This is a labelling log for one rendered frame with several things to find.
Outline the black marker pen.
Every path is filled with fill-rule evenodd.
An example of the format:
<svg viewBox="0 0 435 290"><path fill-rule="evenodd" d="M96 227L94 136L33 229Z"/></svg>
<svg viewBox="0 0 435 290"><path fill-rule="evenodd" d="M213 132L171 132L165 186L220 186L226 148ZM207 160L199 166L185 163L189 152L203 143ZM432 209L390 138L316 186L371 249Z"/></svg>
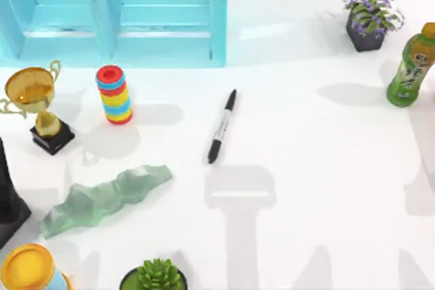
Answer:
<svg viewBox="0 0 435 290"><path fill-rule="evenodd" d="M226 101L220 125L213 136L213 140L207 154L207 160L209 164L213 164L218 158L220 147L230 121L230 116L232 115L234 109L236 98L237 90L233 90Z"/></svg>

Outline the stack of coloured rings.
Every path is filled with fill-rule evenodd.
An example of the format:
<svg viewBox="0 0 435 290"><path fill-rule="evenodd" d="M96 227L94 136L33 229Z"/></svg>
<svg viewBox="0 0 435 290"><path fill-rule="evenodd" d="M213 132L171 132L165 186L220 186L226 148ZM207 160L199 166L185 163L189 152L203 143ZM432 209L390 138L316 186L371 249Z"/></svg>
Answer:
<svg viewBox="0 0 435 290"><path fill-rule="evenodd" d="M101 67L95 77L107 121L114 125L127 124L133 117L126 78L116 65Z"/></svg>

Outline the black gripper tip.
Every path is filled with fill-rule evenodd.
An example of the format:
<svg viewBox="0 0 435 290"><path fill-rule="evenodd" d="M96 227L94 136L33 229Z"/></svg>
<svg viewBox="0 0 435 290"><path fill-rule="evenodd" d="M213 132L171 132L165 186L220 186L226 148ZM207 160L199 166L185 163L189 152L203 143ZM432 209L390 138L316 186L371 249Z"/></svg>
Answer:
<svg viewBox="0 0 435 290"><path fill-rule="evenodd" d="M3 140L0 137L0 249L30 216L30 208L18 195L12 183Z"/></svg>

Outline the green succulent in black pot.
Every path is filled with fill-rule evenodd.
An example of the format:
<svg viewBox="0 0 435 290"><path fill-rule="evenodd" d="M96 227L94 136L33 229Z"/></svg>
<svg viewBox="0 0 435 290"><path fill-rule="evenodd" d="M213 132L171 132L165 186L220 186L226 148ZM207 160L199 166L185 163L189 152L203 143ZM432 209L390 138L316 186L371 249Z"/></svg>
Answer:
<svg viewBox="0 0 435 290"><path fill-rule="evenodd" d="M188 290L184 273L170 259L145 260L129 271L119 290Z"/></svg>

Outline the yellow and blue cup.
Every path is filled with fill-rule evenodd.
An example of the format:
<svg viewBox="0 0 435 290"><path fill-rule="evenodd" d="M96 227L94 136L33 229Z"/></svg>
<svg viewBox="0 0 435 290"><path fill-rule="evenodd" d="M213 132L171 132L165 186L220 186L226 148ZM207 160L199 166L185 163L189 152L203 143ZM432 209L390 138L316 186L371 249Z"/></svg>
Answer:
<svg viewBox="0 0 435 290"><path fill-rule="evenodd" d="M6 290L73 290L49 250L39 244L24 244L9 253L0 280Z"/></svg>

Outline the gold trophy with black base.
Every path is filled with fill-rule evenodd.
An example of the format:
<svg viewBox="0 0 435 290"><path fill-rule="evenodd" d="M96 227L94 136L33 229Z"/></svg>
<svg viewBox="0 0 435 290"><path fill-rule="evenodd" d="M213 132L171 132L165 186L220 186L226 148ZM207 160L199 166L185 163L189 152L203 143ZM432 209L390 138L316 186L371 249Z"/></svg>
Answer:
<svg viewBox="0 0 435 290"><path fill-rule="evenodd" d="M27 67L15 72L5 84L6 97L0 99L0 113L35 114L31 129L34 143L50 155L57 154L75 134L70 126L48 111L55 95L55 82L61 69L59 60L53 60L48 69Z"/></svg>

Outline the pale green jagged rock holder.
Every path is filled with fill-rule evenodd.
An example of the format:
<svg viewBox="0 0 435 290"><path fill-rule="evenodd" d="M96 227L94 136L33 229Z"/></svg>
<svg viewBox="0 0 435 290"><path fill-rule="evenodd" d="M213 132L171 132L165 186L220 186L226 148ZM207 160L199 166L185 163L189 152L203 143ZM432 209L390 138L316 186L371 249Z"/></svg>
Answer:
<svg viewBox="0 0 435 290"><path fill-rule="evenodd" d="M165 165L141 165L96 186L74 183L65 200L53 206L39 222L45 239L73 228L91 228L127 204L138 204L155 188L173 178Z"/></svg>

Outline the light blue rack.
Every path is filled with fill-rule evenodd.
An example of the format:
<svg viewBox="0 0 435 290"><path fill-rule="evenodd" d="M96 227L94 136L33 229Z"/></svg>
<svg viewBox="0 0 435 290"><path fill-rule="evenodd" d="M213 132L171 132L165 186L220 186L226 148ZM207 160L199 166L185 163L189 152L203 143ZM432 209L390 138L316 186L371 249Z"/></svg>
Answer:
<svg viewBox="0 0 435 290"><path fill-rule="evenodd" d="M227 0L0 0L0 67L222 67Z"/></svg>

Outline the purple flower plant, dark pot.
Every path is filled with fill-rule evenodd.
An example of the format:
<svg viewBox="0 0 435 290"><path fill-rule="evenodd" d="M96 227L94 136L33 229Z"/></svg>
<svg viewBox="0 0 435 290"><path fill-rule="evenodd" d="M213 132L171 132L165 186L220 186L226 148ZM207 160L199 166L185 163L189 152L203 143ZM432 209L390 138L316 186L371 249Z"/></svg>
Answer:
<svg viewBox="0 0 435 290"><path fill-rule="evenodd" d="M357 52L380 49L385 36L404 25L404 14L394 0L341 1L348 11L346 31Z"/></svg>

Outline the green bottle with yellow cap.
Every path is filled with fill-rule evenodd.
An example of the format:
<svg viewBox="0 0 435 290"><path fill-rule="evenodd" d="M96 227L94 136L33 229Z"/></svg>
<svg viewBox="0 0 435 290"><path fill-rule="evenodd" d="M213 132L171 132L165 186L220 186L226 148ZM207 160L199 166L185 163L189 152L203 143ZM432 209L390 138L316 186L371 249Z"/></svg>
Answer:
<svg viewBox="0 0 435 290"><path fill-rule="evenodd" d="M388 101L397 107L412 105L419 95L422 81L435 65L435 22L424 24L402 51L402 60L387 88Z"/></svg>

